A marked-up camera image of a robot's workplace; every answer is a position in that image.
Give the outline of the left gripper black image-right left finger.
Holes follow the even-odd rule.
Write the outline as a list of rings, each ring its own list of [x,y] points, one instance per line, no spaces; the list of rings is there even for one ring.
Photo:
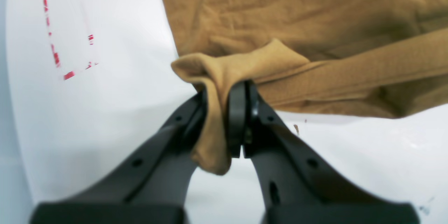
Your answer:
[[[40,203],[31,224],[189,224],[184,209],[197,165],[189,153],[207,112],[201,91],[181,104],[154,136],[84,191]]]

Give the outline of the left gripper black image-right right finger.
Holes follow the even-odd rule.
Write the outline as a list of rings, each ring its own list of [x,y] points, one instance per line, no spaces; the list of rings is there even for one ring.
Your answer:
[[[419,224],[409,203],[361,189],[293,134],[252,81],[235,84],[227,102],[232,157],[255,167],[266,208],[263,224]]]

